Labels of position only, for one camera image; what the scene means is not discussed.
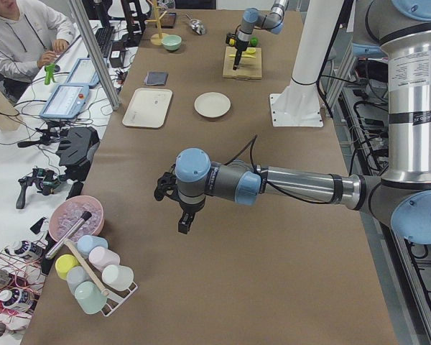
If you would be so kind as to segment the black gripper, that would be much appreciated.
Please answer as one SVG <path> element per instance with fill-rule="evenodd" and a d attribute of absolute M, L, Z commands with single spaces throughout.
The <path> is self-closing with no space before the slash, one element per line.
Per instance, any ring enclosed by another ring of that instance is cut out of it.
<path fill-rule="evenodd" d="M 162 201 L 164 197 L 179 203 L 182 217 L 178 221 L 177 229 L 181 234 L 188 234 L 196 213 L 205 205 L 205 195 L 191 197 L 190 201 L 185 201 L 184 196 L 179 194 L 176 176 L 171 172 L 165 172 L 158 178 L 157 187 L 154 189 L 156 201 Z"/>
<path fill-rule="evenodd" d="M 228 41 L 233 38 L 236 40 L 236 44 L 233 46 L 236 48 L 236 54 L 241 55 L 242 52 L 245 52 L 246 49 L 249 46 L 250 41 L 250 34 L 246 34 L 245 32 L 237 32 L 235 33 L 228 33 L 226 35 L 226 43 L 228 44 Z M 241 62 L 241 57 L 235 57 L 233 62 L 233 70 L 237 70 L 239 67 L 239 64 Z"/>

